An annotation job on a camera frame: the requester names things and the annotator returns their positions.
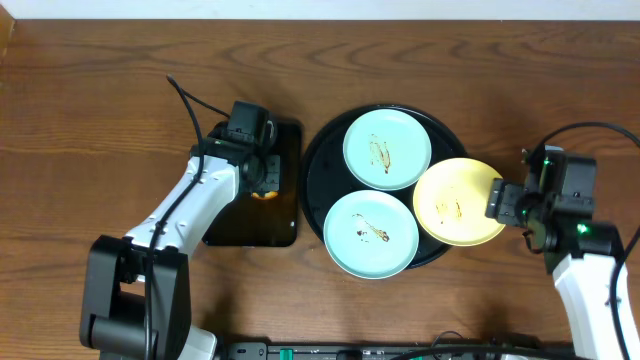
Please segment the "yellow plate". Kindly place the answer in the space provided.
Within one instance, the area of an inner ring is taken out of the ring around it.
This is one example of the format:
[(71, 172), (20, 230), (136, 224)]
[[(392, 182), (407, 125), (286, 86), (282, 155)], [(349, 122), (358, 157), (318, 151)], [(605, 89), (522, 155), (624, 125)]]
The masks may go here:
[(420, 226), (436, 240), (476, 246), (505, 226), (486, 216), (493, 181), (501, 175), (471, 158), (451, 158), (431, 166), (417, 181), (413, 209)]

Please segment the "light blue plate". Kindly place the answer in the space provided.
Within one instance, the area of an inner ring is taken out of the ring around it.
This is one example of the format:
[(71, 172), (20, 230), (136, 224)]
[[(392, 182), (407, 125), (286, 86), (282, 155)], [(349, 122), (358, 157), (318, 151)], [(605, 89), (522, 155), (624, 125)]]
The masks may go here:
[(343, 157), (352, 175), (382, 191), (414, 184), (431, 163), (432, 143), (411, 115), (395, 109), (364, 113), (349, 126)]
[(364, 279), (384, 279), (402, 272), (414, 259), (419, 230), (413, 214), (397, 198), (361, 190), (330, 208), (323, 240), (332, 260)]

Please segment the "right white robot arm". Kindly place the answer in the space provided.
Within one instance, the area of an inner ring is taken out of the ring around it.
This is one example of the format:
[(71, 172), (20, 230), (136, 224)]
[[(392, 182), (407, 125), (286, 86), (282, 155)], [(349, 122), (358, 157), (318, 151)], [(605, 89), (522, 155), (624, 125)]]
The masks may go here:
[(593, 190), (592, 180), (543, 186), (496, 178), (486, 216), (523, 228), (529, 251), (544, 257), (577, 356), (637, 359), (639, 333), (629, 299), (625, 249), (615, 225), (592, 220)]

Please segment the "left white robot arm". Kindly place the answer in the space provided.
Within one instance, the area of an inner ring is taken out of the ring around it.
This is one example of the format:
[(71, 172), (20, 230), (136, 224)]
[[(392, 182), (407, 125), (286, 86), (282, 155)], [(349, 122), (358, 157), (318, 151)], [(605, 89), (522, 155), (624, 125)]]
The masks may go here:
[(88, 254), (80, 342), (104, 359), (211, 359), (216, 336), (192, 323), (189, 260), (214, 219), (244, 190), (240, 168), (193, 157), (184, 175), (125, 237)]

